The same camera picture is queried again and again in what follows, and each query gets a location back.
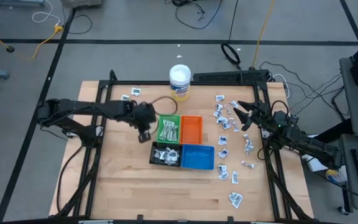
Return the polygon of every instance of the wooden table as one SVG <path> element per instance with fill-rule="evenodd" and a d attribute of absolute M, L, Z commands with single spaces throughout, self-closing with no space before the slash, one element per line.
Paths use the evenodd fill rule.
<path fill-rule="evenodd" d="M 95 101 L 98 82 L 83 82 L 81 101 Z M 121 95 L 130 95 L 131 85 L 114 85 L 112 100 L 121 99 Z M 138 86 L 142 89 L 137 101 L 151 102 L 162 95 L 169 95 L 169 86 Z M 286 101 L 282 83 L 268 83 L 270 102 Z M 99 165 L 91 218 L 95 219 L 136 219 L 143 214 L 145 220 L 227 220 L 233 216 L 235 221 L 273 221 L 267 173 L 264 161 L 257 158 L 257 151 L 262 147 L 259 129 L 252 125 L 247 132 L 235 133 L 233 129 L 223 130 L 216 124 L 213 116 L 215 95 L 225 95 L 223 103 L 232 100 L 253 102 L 254 92 L 248 86 L 192 86 L 189 100 L 179 103 L 177 114 L 201 115 L 203 117 L 203 144 L 215 147 L 215 165 L 225 164 L 230 179 L 219 180 L 218 169 L 190 170 L 149 164 L 152 141 L 140 144 L 137 130 L 126 123 L 108 120 L 104 136 L 101 162 Z M 173 102 L 162 100 L 154 104 L 159 113 L 172 113 Z M 275 110 L 285 110 L 281 104 Z M 234 112 L 237 124 L 239 119 Z M 89 125 L 91 116 L 75 116 L 74 119 Z M 248 134 L 254 143 L 254 150 L 249 156 L 244 151 Z M 229 154 L 225 159 L 218 157 L 223 147 L 218 145 L 219 135 L 227 136 Z M 79 139 L 70 139 L 67 143 L 62 165 L 80 146 Z M 78 186 L 83 150 L 68 165 L 62 179 L 61 206 L 72 196 Z M 282 163 L 287 182 L 287 189 L 301 208 L 313 216 L 308 189 L 299 156 L 287 150 L 281 150 Z M 255 169 L 241 165 L 241 161 L 255 164 Z M 238 172 L 239 184 L 231 183 L 231 173 Z M 284 216 L 281 194 L 278 203 L 281 217 Z M 83 194 L 81 210 L 85 209 L 88 191 Z M 237 192 L 244 196 L 238 209 L 231 205 L 229 194 Z M 56 193 L 50 214 L 55 214 Z"/>

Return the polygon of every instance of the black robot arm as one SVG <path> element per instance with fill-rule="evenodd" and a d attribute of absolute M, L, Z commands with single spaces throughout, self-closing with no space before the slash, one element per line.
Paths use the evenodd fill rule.
<path fill-rule="evenodd" d="M 77 134 L 84 146 L 97 147 L 100 142 L 96 127 L 83 126 L 69 118 L 71 114 L 105 116 L 107 119 L 126 122 L 139 130 L 139 142 L 150 140 L 150 123 L 156 122 L 155 110 L 150 103 L 138 105 L 136 101 L 124 100 L 92 103 L 52 99 L 37 105 L 37 121 L 41 126 L 56 125 L 65 134 Z"/>
<path fill-rule="evenodd" d="M 300 153 L 318 159 L 322 165 L 329 169 L 337 170 L 341 168 L 342 154 L 339 149 L 309 138 L 303 131 L 300 131 L 296 121 L 284 111 L 275 112 L 271 116 L 269 105 L 262 101 L 256 103 L 238 101 L 238 104 L 247 111 L 251 111 L 251 114 L 248 114 L 234 108 L 241 123 L 244 124 L 243 131 L 246 131 L 252 123 L 255 123 L 259 128 L 270 133 L 270 147 L 281 149 L 283 146 L 288 146 L 290 149 L 296 149 Z"/>

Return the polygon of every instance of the yellow container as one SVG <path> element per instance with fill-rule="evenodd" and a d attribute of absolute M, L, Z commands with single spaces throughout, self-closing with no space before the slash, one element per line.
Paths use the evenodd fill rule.
<path fill-rule="evenodd" d="M 175 65 L 169 71 L 171 95 L 177 102 L 183 102 L 190 95 L 191 71 L 186 65 Z"/>

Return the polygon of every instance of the container lid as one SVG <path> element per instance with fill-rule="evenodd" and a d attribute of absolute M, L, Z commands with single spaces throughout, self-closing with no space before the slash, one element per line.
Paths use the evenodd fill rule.
<path fill-rule="evenodd" d="M 175 65 L 169 71 L 169 78 L 175 85 L 187 85 L 191 80 L 190 68 L 186 65 Z"/>

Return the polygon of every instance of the table leg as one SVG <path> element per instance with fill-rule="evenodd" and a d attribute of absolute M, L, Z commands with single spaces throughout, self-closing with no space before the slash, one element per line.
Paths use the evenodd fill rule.
<path fill-rule="evenodd" d="M 353 134 L 352 122 L 350 118 L 342 121 L 314 138 L 321 142 L 329 143 L 339 139 L 341 134 Z"/>

